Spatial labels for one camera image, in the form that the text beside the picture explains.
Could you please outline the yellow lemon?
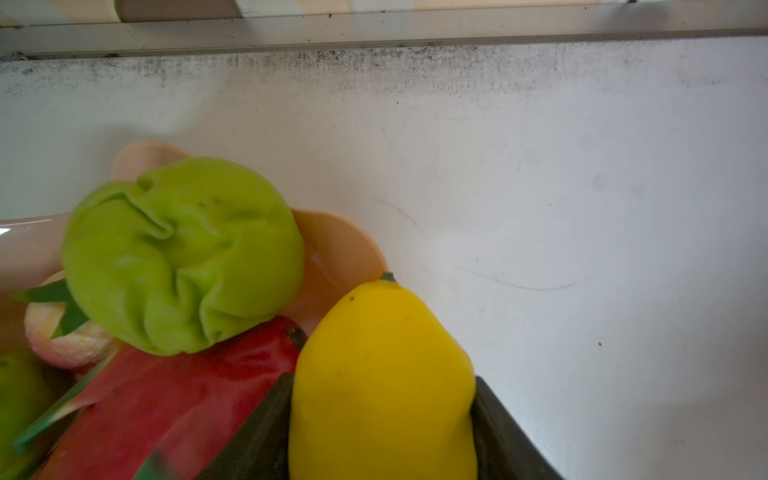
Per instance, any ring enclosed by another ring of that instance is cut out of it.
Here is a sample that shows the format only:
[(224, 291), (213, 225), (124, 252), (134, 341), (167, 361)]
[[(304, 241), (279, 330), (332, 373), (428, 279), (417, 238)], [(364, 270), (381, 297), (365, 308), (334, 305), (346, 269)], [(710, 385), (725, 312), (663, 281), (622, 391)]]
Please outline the yellow lemon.
[(304, 345), (291, 398), (293, 479), (475, 479), (473, 364), (391, 273), (362, 284)]

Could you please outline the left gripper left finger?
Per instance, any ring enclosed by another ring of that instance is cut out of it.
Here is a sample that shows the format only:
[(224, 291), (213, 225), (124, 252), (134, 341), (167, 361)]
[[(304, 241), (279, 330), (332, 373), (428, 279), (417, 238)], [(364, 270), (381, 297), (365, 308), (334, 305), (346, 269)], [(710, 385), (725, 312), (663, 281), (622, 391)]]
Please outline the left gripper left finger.
[(288, 480), (294, 375), (282, 374), (234, 436), (196, 479)]

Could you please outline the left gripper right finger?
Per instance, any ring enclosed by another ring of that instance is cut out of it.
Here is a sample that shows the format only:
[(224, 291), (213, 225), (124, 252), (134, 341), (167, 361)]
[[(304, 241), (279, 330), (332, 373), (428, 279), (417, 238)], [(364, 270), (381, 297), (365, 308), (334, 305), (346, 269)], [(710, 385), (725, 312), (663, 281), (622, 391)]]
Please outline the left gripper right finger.
[(479, 479), (563, 480), (480, 376), (471, 416)]

